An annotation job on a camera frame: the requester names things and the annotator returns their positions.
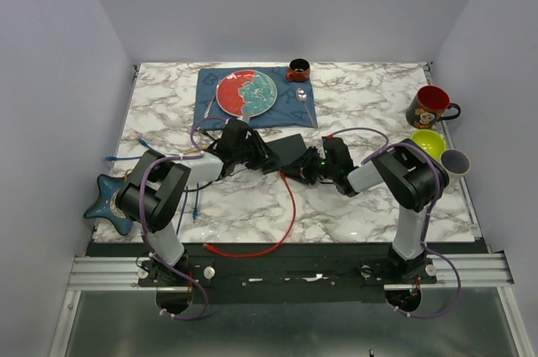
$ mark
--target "black mug handle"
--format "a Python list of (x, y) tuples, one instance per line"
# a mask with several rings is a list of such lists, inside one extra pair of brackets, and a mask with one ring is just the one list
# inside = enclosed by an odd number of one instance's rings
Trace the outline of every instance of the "black mug handle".
[(457, 104), (457, 103), (453, 103), (451, 102), (450, 105), (448, 106), (447, 109), (452, 109), (452, 108), (455, 108), (457, 109), (457, 113), (454, 114), (454, 115), (450, 115), (450, 116), (441, 116), (439, 118), (439, 120), (452, 120), (452, 119), (455, 119), (457, 118), (458, 116), (460, 116), (462, 114), (462, 109), (460, 108), (460, 106)]

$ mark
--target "plate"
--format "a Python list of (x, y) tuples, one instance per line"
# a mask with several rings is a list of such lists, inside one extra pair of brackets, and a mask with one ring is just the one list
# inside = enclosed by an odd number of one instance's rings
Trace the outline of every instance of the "plate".
[(256, 70), (239, 70), (228, 74), (217, 86), (217, 103), (232, 116), (251, 118), (267, 112), (278, 97), (277, 85)]

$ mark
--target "green bowl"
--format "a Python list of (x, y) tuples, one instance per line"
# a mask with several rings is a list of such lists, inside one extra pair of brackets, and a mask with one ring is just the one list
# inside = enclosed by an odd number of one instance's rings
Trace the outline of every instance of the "green bowl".
[(445, 140), (433, 130), (418, 130), (411, 139), (434, 160), (438, 160), (446, 150)]

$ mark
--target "blue placemat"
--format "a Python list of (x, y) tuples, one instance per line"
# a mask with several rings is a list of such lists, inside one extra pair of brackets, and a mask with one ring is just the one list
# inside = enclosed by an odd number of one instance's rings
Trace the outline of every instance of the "blue placemat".
[[(274, 128), (278, 126), (305, 126), (312, 128), (309, 115), (304, 109), (304, 104), (295, 97), (298, 88), (302, 88), (308, 95), (306, 105), (312, 117), (317, 122), (314, 106), (314, 94), (310, 81), (290, 82), (284, 77), (287, 67), (237, 67), (233, 69), (202, 69), (198, 73), (198, 83), (196, 85), (196, 102), (194, 105), (193, 125), (203, 119), (203, 113), (208, 108), (211, 98), (215, 94), (219, 80), (225, 78), (229, 73), (239, 70), (256, 70), (267, 74), (277, 85), (278, 97), (275, 104), (267, 112), (252, 118), (249, 125), (253, 129)], [(220, 109), (217, 101), (213, 102), (209, 116), (219, 118), (233, 118)], [(222, 123), (209, 120), (203, 126), (204, 129), (221, 129)]]

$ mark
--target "marble table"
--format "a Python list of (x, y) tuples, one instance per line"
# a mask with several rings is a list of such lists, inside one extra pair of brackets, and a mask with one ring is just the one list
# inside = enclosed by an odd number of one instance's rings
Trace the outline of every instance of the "marble table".
[[(204, 67), (285, 66), (283, 63), (148, 63), (142, 64), (122, 133), (118, 156), (141, 155), (143, 138), (163, 153), (189, 150), (198, 71)], [(391, 142), (414, 129), (404, 111), (416, 91), (427, 84), (422, 65), (381, 63), (315, 63), (311, 81), (319, 128), (260, 129), (265, 140), (300, 133), (307, 145), (320, 146), (321, 136), (355, 126), (380, 129)], [(369, 132), (342, 135), (356, 165), (382, 144)], [(209, 144), (201, 134), (200, 143)], [(117, 161), (112, 176), (123, 176), (136, 161)], [(384, 184), (353, 198), (332, 185), (304, 186), (290, 181), (298, 216), (288, 242), (388, 242), (396, 233), (398, 204)], [(474, 213), (465, 187), (445, 190), (432, 214), (429, 241), (474, 240)], [(277, 242), (292, 217), (292, 204), (277, 173), (239, 171), (187, 200), (180, 238), (183, 242)], [(174, 217), (177, 224), (179, 212)], [(140, 242), (138, 224), (125, 237), (107, 220), (98, 221), (96, 242)]]

